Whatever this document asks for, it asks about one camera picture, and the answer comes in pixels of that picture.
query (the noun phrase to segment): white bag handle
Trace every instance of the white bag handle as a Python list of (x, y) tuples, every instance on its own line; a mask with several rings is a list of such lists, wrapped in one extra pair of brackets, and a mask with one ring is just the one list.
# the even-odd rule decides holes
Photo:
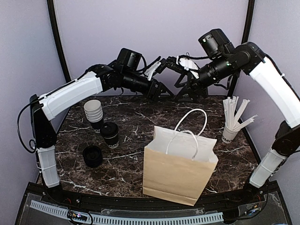
[[(187, 114), (185, 114), (185, 115), (181, 118), (181, 120), (178, 122), (178, 124), (176, 125), (176, 127), (175, 127), (175, 129), (174, 129), (174, 133), (175, 133), (175, 131), (177, 130), (177, 128), (179, 127), (179, 125), (182, 123), (182, 121), (183, 121), (190, 113), (192, 113), (192, 112), (194, 112), (194, 111), (201, 111), (201, 112), (204, 113), (204, 116), (205, 116), (204, 126), (203, 126), (202, 130), (199, 132), (199, 134), (197, 135), (197, 137), (199, 137), (199, 136), (202, 134), (202, 132), (203, 132), (203, 130), (205, 129), (206, 124), (207, 124), (207, 114), (206, 114), (206, 112), (205, 112), (203, 109), (192, 109), (191, 111), (187, 112)], [(197, 153), (198, 153), (198, 147), (199, 147), (199, 146), (198, 146), (198, 141), (197, 141), (197, 139), (196, 139), (196, 137), (195, 137), (195, 135), (193, 134), (192, 131), (190, 131), (190, 130), (184, 130), (184, 131), (181, 131), (181, 132), (182, 132), (182, 133), (188, 133), (188, 134), (191, 134), (191, 135), (193, 136), (194, 140), (196, 141), (197, 148), (196, 148), (195, 154), (194, 154), (193, 157), (192, 157), (192, 160), (194, 160), (194, 158), (196, 157), (196, 155), (197, 155)], [(168, 154), (169, 146), (170, 146), (171, 142), (174, 140), (174, 138), (175, 138), (177, 135), (178, 135), (178, 133), (177, 133), (176, 135), (174, 135), (174, 136), (172, 137), (172, 139), (169, 141), (168, 146), (167, 146), (167, 150), (166, 150), (166, 152), (165, 152), (166, 154)]]
[[(193, 136), (193, 138), (194, 138), (194, 140), (195, 140), (195, 142), (196, 142), (196, 146), (197, 146), (197, 147), (196, 147), (196, 152), (195, 152), (195, 154), (194, 154), (193, 157), (192, 157), (192, 160), (194, 160), (195, 157), (196, 157), (196, 155), (197, 155), (197, 153), (198, 153), (198, 148), (199, 148), (198, 141), (197, 141), (195, 135), (193, 134), (193, 132), (190, 131), (190, 130), (183, 130), (183, 131), (181, 131), (181, 133), (189, 133), (190, 135)], [(175, 134), (175, 135), (172, 137), (172, 139), (169, 141), (168, 146), (167, 146), (167, 151), (165, 152), (166, 154), (168, 154), (168, 150), (169, 150), (169, 146), (170, 146), (171, 142), (174, 140), (174, 138), (175, 138), (178, 134), (179, 134), (179, 133)]]
[(204, 129), (205, 129), (205, 127), (206, 127), (206, 124), (207, 124), (207, 114), (206, 114), (206, 112), (205, 112), (203, 109), (192, 109), (192, 110), (189, 111), (187, 114), (185, 114), (185, 115), (181, 118), (181, 120), (178, 122), (178, 124), (176, 125), (174, 131), (176, 131), (177, 128), (179, 127), (179, 125), (182, 123), (182, 121), (183, 121), (190, 113), (192, 113), (192, 112), (194, 112), (194, 111), (201, 111), (201, 112), (204, 113), (204, 115), (205, 115), (204, 126), (203, 126), (202, 130), (199, 132), (199, 134), (197, 135), (197, 137), (199, 137), (199, 136), (202, 134), (202, 132), (204, 131)]

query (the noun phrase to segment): paper bag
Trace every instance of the paper bag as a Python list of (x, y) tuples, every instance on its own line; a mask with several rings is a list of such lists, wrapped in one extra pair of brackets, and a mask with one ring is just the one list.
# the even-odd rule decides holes
[(171, 202), (194, 206), (218, 162), (213, 152), (217, 140), (194, 136), (190, 131), (154, 127), (154, 139), (145, 147), (143, 193)]

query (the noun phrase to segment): dark marble surface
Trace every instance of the dark marble surface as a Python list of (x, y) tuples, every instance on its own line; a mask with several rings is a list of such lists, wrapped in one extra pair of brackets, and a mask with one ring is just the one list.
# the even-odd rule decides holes
[[(105, 121), (119, 126), (120, 146), (110, 149), (103, 138), (94, 132), (87, 121), (83, 105), (91, 99), (102, 103)], [(208, 125), (202, 136), (216, 138), (214, 152), (218, 165), (203, 195), (220, 193), (243, 187), (257, 165), (243, 132), (234, 141), (221, 141), (224, 127), (222, 100), (209, 97), (200, 104), (153, 102), (144, 97), (91, 97), (74, 105), (58, 134), (56, 145), (57, 168), (65, 190), (80, 193), (148, 197), (143, 195), (143, 151), (153, 140), (154, 125), (174, 129), (178, 121), (191, 109), (202, 108), (208, 114)], [(180, 126), (198, 133), (204, 123), (200, 112), (190, 114)], [(103, 152), (103, 164), (98, 168), (85, 165), (82, 150), (97, 145)]]

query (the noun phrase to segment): perforated metal strip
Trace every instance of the perforated metal strip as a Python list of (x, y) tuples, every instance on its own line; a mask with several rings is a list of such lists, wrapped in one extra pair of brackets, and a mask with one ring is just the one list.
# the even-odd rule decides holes
[[(62, 218), (68, 219), (68, 210), (65, 208), (59, 208), (51, 206), (43, 202), (31, 201), (31, 208), (42, 211), (44, 213)], [(88, 217), (85, 224), (90, 224), (90, 217), (86, 213), (81, 213)], [(223, 222), (223, 213), (214, 213), (208, 215), (200, 215), (193, 217), (179, 217), (179, 218), (158, 218), (158, 219), (146, 219), (146, 218), (122, 218), (122, 217), (108, 217), (92, 214), (94, 225), (202, 225), (215, 222)]]

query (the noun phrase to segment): black lid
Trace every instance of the black lid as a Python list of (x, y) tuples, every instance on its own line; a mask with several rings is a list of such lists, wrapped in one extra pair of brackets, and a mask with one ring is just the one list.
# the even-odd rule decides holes
[(85, 164), (89, 167), (97, 167), (102, 164), (102, 151), (95, 145), (86, 147), (83, 150), (82, 155)]
[(118, 133), (119, 129), (117, 124), (113, 122), (104, 123), (101, 127), (100, 133), (103, 137), (113, 137)]

